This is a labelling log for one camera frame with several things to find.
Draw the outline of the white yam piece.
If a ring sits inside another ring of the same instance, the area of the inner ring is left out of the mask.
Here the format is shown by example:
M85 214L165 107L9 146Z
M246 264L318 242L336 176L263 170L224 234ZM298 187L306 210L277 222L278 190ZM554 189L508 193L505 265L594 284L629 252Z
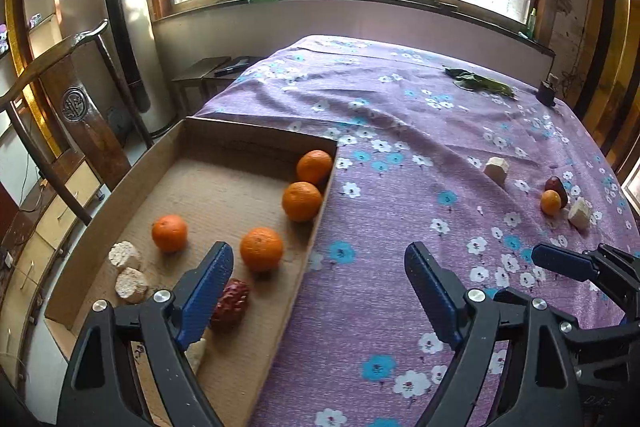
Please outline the white yam piece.
M489 158L483 169L486 176L500 186L503 186L504 182L506 182L509 170L509 161L498 156Z
M114 244L107 254L107 259L118 272L128 268L139 270L141 267L139 251L128 241Z
M568 212L568 221L579 231L585 231L589 228L591 217L591 209L586 200L582 197L573 202Z
M141 303L149 289L144 274L134 268L126 268L120 272L114 285L116 295L126 303Z
M206 353L207 340L202 337L200 340L191 343L189 348L186 349L184 354L186 355L186 361L188 361L194 375L198 373L201 367L204 355Z

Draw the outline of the dark red jujube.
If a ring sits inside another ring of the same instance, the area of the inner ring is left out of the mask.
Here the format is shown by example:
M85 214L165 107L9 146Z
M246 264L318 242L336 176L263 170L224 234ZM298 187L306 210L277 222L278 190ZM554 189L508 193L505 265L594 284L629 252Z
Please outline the dark red jujube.
M567 193L561 179L558 176L550 176L550 178L544 184L544 191L553 191L558 194L560 196L562 208L567 205Z
M209 319L214 331L228 331L239 325L250 305L250 286L239 279L230 279Z

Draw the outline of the orange tangerine large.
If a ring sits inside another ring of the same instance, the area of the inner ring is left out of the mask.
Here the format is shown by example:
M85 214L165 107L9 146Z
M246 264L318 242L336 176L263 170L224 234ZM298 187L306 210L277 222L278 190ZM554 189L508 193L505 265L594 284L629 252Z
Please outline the orange tangerine large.
M284 190L281 205L288 219L303 223L318 215L322 202L322 194L314 184L299 181Z

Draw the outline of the small orange tangerine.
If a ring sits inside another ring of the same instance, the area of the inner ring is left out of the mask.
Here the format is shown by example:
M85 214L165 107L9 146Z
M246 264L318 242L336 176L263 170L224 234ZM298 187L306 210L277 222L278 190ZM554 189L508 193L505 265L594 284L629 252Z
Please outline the small orange tangerine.
M554 190L546 190L540 196L540 210L549 217L556 216L562 209L562 198Z

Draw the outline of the wooden drawer cabinet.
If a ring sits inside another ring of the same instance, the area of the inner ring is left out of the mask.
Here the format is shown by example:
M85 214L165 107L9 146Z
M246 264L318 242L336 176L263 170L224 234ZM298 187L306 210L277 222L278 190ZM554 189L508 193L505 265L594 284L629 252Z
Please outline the wooden drawer cabinet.
M1 297L1 367L13 384L26 374L25 338L43 299L44 280L77 221L70 206L44 180L34 186L26 211L14 221L26 228L18 229L6 242L13 265Z

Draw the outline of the small dark jar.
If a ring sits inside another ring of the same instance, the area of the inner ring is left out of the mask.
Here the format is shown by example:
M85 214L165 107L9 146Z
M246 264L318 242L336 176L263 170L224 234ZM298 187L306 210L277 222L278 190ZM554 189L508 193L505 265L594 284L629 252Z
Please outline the small dark jar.
M536 93L536 99L543 106L546 106L546 107L555 106L555 95L556 95L555 87L557 82L558 82L558 77L553 75L552 72L550 72L550 74L547 76L546 79L541 81Z

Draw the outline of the purple floral tablecloth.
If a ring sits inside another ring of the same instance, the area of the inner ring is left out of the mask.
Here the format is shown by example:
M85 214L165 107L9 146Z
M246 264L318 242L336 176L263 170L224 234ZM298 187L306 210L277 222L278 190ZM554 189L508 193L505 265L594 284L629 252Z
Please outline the purple floral tablecloth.
M533 265L541 242L572 251L600 243L639 250L616 176L563 103L532 87L515 98L460 89L438 54L311 36L247 69L201 109L209 118L296 131L337 143L334 181L288 330L262 391L256 426L411 426L451 351L434 332L404 269L420 241L469 287L512 287L575 315L585 329L622 311L591 283ZM503 186L483 169L509 161ZM558 176L567 205L539 207ZM568 221L578 197L591 209Z

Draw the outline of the cardboard box tray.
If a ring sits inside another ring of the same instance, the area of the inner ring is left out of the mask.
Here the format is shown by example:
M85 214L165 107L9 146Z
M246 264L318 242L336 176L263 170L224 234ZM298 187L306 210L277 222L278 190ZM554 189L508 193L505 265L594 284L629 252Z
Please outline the cardboard box tray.
M250 286L250 305L228 331L205 327L206 353L195 375L221 426L250 422L288 325L318 229L317 221L295 223L281 206L296 165L311 150L334 154L334 140L239 122L189 117L179 122L107 197L66 261L46 309L46 322L70 361L93 303L115 308L137 305L114 289L118 272L107 254L128 241L141 256L148 281L145 298L171 289L196 268L209 249L224 242L233 251L230 279ZM152 224L178 215L188 225L186 248L162 253L152 241ZM284 253L276 269L253 272L240 255L242 237L254 228L276 231ZM172 425L140 343L131 345L154 425Z

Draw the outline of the green leafy vegetable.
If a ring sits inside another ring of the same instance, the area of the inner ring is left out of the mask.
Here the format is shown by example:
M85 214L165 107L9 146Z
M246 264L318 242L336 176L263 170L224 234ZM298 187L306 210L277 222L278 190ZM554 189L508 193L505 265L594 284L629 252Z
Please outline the green leafy vegetable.
M489 94L504 96L505 98L515 98L514 91L507 84L475 74L475 72L469 72L462 68L446 67L445 74L460 89L474 92L487 92Z

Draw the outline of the green bottle on sill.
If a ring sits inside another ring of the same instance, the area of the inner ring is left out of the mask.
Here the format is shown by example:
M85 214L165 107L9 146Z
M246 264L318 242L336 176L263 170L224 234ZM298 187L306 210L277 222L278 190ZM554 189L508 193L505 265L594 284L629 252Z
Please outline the green bottle on sill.
M526 22L526 37L529 38L529 40L533 40L533 38L535 37L536 21L537 10L533 8L530 10Z

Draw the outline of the wooden chair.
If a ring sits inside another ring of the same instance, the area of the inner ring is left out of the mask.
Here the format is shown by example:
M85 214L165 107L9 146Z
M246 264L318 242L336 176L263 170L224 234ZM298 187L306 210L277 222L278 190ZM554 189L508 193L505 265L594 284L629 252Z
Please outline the wooden chair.
M130 170L130 164L124 149L120 146L114 133L111 132L108 124L99 115L96 106L79 79L73 64L72 54L81 46L90 43L96 46L116 90L126 106L134 129L146 147L153 146L153 139L145 127L136 103L134 103L128 84L122 76L118 75L114 61L108 52L102 37L107 27L108 20L102 20L96 28L78 32L78 34L55 44L31 61L18 75L14 86L1 97L2 112L8 114L15 132L29 156L35 161L43 178L48 180L56 194L85 225L91 222L91 216L85 210L85 205L78 202L77 197L66 187L66 182L56 173L26 131L17 115L14 100L22 94L25 88L39 80L58 121L78 145L81 153L85 155L90 167L96 170L99 179L113 190Z

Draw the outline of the dark low side table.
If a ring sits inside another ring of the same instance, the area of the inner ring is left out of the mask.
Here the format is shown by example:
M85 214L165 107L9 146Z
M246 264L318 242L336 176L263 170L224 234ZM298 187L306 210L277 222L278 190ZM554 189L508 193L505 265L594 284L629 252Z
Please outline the dark low side table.
M205 57L171 79L181 113L196 113L212 96L226 90L243 72L260 62L260 56Z

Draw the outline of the standing air conditioner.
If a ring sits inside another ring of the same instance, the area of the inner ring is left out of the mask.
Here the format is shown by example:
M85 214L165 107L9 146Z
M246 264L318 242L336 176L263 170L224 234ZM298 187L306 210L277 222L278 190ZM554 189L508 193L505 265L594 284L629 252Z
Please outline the standing air conditioner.
M115 54L134 105L152 136L176 121L155 44L148 0L102 0Z

